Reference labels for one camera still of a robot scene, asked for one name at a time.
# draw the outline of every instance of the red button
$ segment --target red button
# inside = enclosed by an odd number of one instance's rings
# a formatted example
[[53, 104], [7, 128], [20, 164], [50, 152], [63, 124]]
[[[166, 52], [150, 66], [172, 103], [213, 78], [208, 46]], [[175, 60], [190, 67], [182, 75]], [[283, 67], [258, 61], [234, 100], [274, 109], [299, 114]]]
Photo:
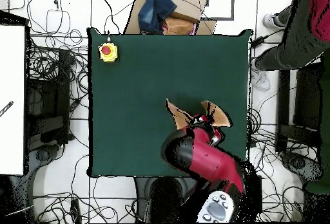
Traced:
[[103, 54], [105, 54], [105, 55], [109, 55], [110, 52], [111, 52], [110, 47], [109, 47], [109, 46], [103, 46], [103, 47], [102, 47], [102, 52], [103, 52]]

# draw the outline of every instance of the person's leg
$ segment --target person's leg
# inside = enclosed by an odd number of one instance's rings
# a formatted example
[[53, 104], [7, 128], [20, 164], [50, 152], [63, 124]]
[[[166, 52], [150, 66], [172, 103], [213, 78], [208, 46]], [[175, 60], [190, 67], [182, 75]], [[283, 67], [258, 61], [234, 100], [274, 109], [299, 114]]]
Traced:
[[[291, 7], [292, 3], [280, 13], [266, 14], [262, 20], [263, 25], [267, 28], [285, 29], [290, 16]], [[253, 87], [260, 91], [267, 91], [270, 89], [270, 83], [266, 72], [256, 69], [254, 59], [251, 60], [251, 83]]]
[[281, 44], [251, 61], [252, 69], [266, 71], [301, 68], [330, 48], [330, 42], [316, 38], [309, 29], [309, 0], [293, 0], [290, 12]]
[[285, 29], [287, 20], [290, 16], [290, 10], [292, 5], [289, 5], [285, 9], [283, 9], [280, 13], [275, 14], [266, 14], [262, 20], [262, 23], [267, 28], [274, 29]]

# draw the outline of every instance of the red shirt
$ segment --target red shirt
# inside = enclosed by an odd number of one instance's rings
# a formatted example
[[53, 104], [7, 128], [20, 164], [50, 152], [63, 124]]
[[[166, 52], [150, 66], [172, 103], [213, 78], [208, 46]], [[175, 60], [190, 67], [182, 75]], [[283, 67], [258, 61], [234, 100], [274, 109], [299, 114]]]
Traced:
[[330, 41], [330, 0], [310, 0], [311, 31], [322, 41]]

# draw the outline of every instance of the gray pants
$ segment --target gray pants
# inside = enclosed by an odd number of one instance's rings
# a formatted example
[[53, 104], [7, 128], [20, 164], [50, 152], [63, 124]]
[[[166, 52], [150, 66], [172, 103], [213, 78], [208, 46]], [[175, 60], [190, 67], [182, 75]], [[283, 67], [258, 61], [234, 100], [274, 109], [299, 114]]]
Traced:
[[301, 68], [330, 48], [330, 42], [321, 41], [310, 30], [309, 0], [293, 0], [278, 20], [287, 25], [282, 42], [255, 59], [258, 70]]

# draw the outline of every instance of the white board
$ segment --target white board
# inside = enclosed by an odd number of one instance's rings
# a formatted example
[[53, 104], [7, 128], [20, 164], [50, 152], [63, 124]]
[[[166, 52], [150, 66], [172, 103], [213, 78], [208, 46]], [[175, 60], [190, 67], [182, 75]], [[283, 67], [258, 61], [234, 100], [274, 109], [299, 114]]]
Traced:
[[0, 174], [23, 175], [24, 26], [0, 25]]

